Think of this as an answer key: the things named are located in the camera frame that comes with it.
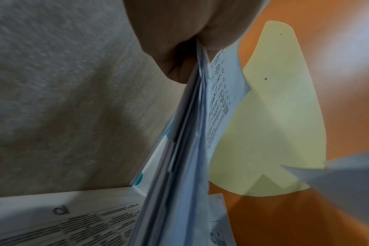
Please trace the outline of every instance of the orange table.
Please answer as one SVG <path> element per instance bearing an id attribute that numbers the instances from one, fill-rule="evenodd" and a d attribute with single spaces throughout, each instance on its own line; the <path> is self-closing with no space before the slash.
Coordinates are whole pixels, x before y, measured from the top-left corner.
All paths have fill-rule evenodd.
<path id="1" fill-rule="evenodd" d="M 369 0 L 272 0 L 243 39 L 242 67 L 264 24 L 294 29 L 324 118 L 327 159 L 369 151 Z M 275 197 L 223 193 L 238 245 L 359 245 L 369 227 L 313 190 Z"/>

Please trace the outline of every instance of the fabric surface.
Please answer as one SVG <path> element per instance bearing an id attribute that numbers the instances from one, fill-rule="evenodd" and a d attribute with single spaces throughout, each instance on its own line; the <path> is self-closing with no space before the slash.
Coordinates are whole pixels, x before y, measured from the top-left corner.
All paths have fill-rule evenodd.
<path id="1" fill-rule="evenodd" d="M 119 0 L 0 0 L 0 196 L 128 186 L 184 86 Z"/>

